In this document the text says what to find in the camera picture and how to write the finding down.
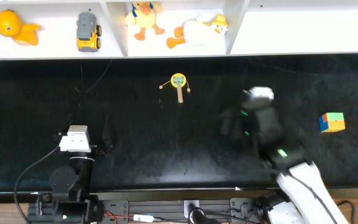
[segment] orange duck beak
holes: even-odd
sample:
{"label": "orange duck beak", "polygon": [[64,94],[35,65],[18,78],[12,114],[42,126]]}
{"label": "orange duck beak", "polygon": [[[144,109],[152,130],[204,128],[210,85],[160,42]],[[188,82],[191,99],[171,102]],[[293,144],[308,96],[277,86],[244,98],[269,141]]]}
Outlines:
{"label": "orange duck beak", "polygon": [[146,16],[149,15],[150,11],[151,11],[151,8],[150,8],[149,4],[147,4],[147,3],[141,4],[139,9]]}

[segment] toy wheel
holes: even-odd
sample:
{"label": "toy wheel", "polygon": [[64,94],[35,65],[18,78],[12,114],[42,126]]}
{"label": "toy wheel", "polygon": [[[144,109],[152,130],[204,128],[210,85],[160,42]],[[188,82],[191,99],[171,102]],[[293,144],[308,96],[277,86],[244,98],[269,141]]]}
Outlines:
{"label": "toy wheel", "polygon": [[100,49],[100,46],[101,46],[101,41],[100,41],[100,39],[98,38],[98,39],[96,40],[96,47],[97,47],[98,49]]}
{"label": "toy wheel", "polygon": [[99,37],[102,35],[102,27],[99,25],[96,26],[96,35]]}

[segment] wooden handle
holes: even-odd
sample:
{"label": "wooden handle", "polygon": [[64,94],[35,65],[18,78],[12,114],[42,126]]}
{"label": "wooden handle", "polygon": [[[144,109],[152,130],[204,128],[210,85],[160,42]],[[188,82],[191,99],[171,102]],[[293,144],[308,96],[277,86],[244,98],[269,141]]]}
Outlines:
{"label": "wooden handle", "polygon": [[180,85],[178,85],[177,90],[178,90],[178,102],[183,103],[183,94],[181,93],[181,86]]}

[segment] toy construction vehicle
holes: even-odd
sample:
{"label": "toy construction vehicle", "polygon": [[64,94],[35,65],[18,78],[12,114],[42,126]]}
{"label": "toy construction vehicle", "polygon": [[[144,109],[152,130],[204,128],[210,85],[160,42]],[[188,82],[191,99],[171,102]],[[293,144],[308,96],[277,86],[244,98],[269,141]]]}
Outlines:
{"label": "toy construction vehicle", "polygon": [[77,46],[80,52],[97,52],[100,49],[102,27],[98,25],[96,16],[83,12],[77,21]]}

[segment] colorful toy cube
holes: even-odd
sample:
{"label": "colorful toy cube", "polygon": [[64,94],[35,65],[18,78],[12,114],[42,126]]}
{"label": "colorful toy cube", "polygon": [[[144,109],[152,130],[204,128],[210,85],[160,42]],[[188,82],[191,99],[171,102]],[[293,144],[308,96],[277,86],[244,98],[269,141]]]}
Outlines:
{"label": "colorful toy cube", "polygon": [[345,129],[343,113],[325,113],[319,117],[322,133],[337,132]]}

